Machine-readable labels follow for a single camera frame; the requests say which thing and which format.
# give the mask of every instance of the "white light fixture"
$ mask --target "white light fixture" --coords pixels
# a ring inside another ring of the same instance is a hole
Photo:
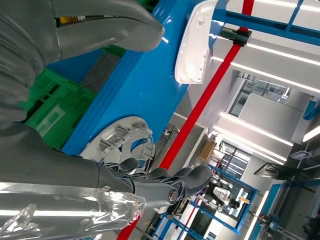
[[[272,4],[272,5],[277,5],[277,6],[282,6],[282,7],[288,7],[295,9],[297,5],[297,3],[291,3],[291,2],[287,2],[287,1],[280,1],[280,0],[255,0],[256,2],[260,3],[264,3],[264,4]],[[300,9],[306,10],[306,11],[311,11],[311,12],[320,12],[320,7],[316,6],[308,6],[308,5],[301,5]]]
[[[251,130],[253,130],[254,132],[260,133],[260,134],[262,134],[262,135],[264,135],[264,136],[266,136],[266,137],[269,137],[269,138],[271,138],[271,139],[274,139],[274,140],[276,140],[276,141],[278,141],[278,142],[281,142],[281,143],[283,143],[283,144],[286,144],[286,145],[291,146],[291,147],[294,145],[291,142],[284,140],[282,138],[275,136],[273,134],[257,128],[256,126],[254,126],[254,125],[251,125],[251,124],[249,124],[249,123],[246,123],[245,121],[238,119],[238,117],[234,117],[234,116],[232,116],[230,114],[227,114],[227,113],[225,113],[225,112],[220,112],[220,115],[223,118],[230,120],[233,123],[239,124],[239,125],[242,125],[245,128],[251,129]]]
[[[251,235],[252,231],[254,228],[254,225],[256,225],[257,220],[258,219],[257,216],[259,216],[261,213],[261,210],[263,209],[263,205],[266,201],[268,195],[269,194],[269,191],[266,191],[263,197],[262,198],[261,202],[260,203],[259,207],[257,208],[257,212],[255,213],[255,216],[253,218],[252,222],[251,223],[250,227],[248,229],[247,234],[245,235],[244,240],[248,240],[250,236]]]
[[[213,56],[213,57],[211,57],[211,59],[219,61],[219,62],[223,62],[223,59],[220,58],[220,57],[216,57],[216,56]],[[317,89],[317,88],[314,88],[314,87],[311,87],[311,86],[306,86],[306,85],[297,83],[297,82],[295,82],[295,81],[291,81],[291,80],[288,80],[288,79],[285,79],[285,78],[283,78],[283,77],[275,76],[275,75],[269,74],[269,73],[264,72],[264,71],[260,71],[260,70],[257,70],[257,69],[254,69],[254,68],[251,68],[251,67],[248,67],[248,66],[244,66],[244,65],[238,64],[238,63],[235,63],[235,62],[232,62],[231,65],[239,68],[239,69],[245,69],[245,70],[251,71],[251,72],[253,72],[253,73],[260,74],[260,75],[262,75],[262,76],[275,79],[275,80],[278,80],[278,81],[284,82],[284,83],[286,83],[286,84],[291,84],[291,85],[300,87],[300,88],[302,88],[302,89],[306,89],[306,90],[309,90],[309,91],[312,91],[312,92],[315,92],[315,93],[320,94],[320,89]]]
[[[224,60],[220,57],[216,57],[216,56],[213,56],[211,58],[211,60],[216,60],[216,61],[219,61],[219,62],[223,62]]]
[[[252,147],[252,148],[254,148],[254,149],[257,149],[257,150],[259,150],[259,151],[262,151],[262,152],[263,152],[263,153],[269,154],[269,155],[271,155],[271,156],[273,156],[273,157],[275,157],[275,158],[278,158],[278,159],[282,160],[282,161],[284,161],[284,162],[287,161],[287,159],[286,159],[285,157],[280,156],[280,155],[276,154],[276,153],[275,153],[275,152],[272,152],[272,151],[270,151],[270,150],[266,149],[266,148],[264,148],[264,147],[262,147],[262,146],[260,146],[260,145],[257,145],[257,144],[253,143],[253,142],[251,142],[251,141],[248,141],[248,140],[245,139],[245,138],[243,138],[243,137],[240,137],[240,136],[238,136],[238,135],[235,135],[235,134],[231,133],[231,132],[227,131],[227,130],[225,130],[225,129],[223,129],[223,128],[218,127],[218,126],[215,126],[214,128],[215,128],[216,130],[218,130],[219,132],[220,132],[220,133],[223,134],[223,135],[229,136],[229,137],[231,137],[231,138],[232,138],[232,139],[235,139],[235,140],[237,140],[237,141],[239,141],[239,142],[241,142],[241,143],[243,143],[243,144],[245,144],[245,145],[248,145],[248,146]]]
[[[254,45],[254,44],[251,44],[251,43],[248,43],[247,46],[250,47],[250,48],[262,50],[262,51],[265,51],[265,52],[268,52],[268,53],[271,53],[271,54],[276,54],[276,55],[280,55],[280,56],[287,57],[287,58],[290,58],[290,59],[294,59],[294,60],[298,60],[298,61],[301,61],[301,62],[305,62],[305,63],[308,63],[308,64],[313,64],[313,65],[320,66],[320,62],[318,62],[318,61],[314,61],[314,60],[307,59],[307,58],[304,58],[304,57],[296,56],[296,55],[292,55],[292,54],[289,54],[289,53],[273,50],[273,49],[271,49],[271,48]]]
[[[283,163],[282,163],[282,162],[281,162],[281,161],[275,160],[275,159],[274,159],[274,158],[272,158],[272,157],[268,156],[268,155],[264,154],[264,153],[262,153],[262,152],[260,152],[260,151],[257,151],[257,150],[256,150],[256,149],[253,149],[253,148],[249,147],[249,146],[247,146],[247,145],[245,145],[245,144],[243,144],[243,143],[238,142],[238,141],[237,141],[237,140],[235,140],[235,139],[233,139],[233,138],[231,138],[231,137],[228,137],[228,136],[224,136],[224,138],[225,138],[225,139],[226,139],[226,140],[228,140],[228,141],[230,141],[230,142],[235,143],[235,144],[236,144],[236,145],[239,146],[240,148],[243,148],[244,150],[247,150],[247,151],[248,151],[248,152],[251,152],[251,153],[256,153],[256,154],[257,154],[257,155],[260,155],[260,156],[262,156],[262,157],[263,157],[263,158],[266,158],[266,159],[271,160],[271,161],[275,162],[275,163],[276,163],[276,164],[283,165]]]
[[[320,126],[317,126],[316,128],[311,130],[308,132],[307,134],[304,135],[303,140],[302,141],[304,143],[313,137],[315,137],[318,134],[320,134]]]

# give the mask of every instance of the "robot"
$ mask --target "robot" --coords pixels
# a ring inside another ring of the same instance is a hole
[[[214,174],[211,181],[203,192],[198,194],[197,197],[206,205],[217,209],[219,212],[222,212],[225,206],[238,209],[240,207],[240,203],[232,198],[232,193],[229,191],[232,188],[232,184]],[[216,204],[202,196],[203,194],[211,196],[216,201]]]

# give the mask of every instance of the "metal screw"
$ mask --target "metal screw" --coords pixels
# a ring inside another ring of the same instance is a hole
[[[177,190],[174,189],[169,193],[169,202],[171,204],[174,204],[177,202],[177,199],[178,199],[178,192]]]

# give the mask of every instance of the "robotic hand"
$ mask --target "robotic hand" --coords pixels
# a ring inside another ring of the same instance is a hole
[[[137,219],[133,209],[172,205],[207,185],[211,171],[205,166],[174,176],[161,168],[131,176],[124,165],[51,149],[20,123],[26,113],[18,103],[26,101],[28,88],[48,64],[106,45],[149,51],[163,34],[162,25],[135,0],[2,2],[0,239],[75,239],[117,230]]]

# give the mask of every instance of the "blue beam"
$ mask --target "blue beam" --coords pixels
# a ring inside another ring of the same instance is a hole
[[[285,31],[289,32],[290,29],[291,29],[292,24],[294,23],[294,19],[296,19],[297,15],[298,14],[299,10],[300,10],[301,5],[303,4],[303,0],[299,0],[297,4],[297,7],[294,8],[292,15],[290,18],[290,21],[285,28]]]
[[[314,29],[292,25],[289,31],[286,31],[287,27],[288,26],[288,23],[266,20],[260,17],[249,16],[232,11],[226,12],[225,23],[306,44],[320,46],[320,31]]]

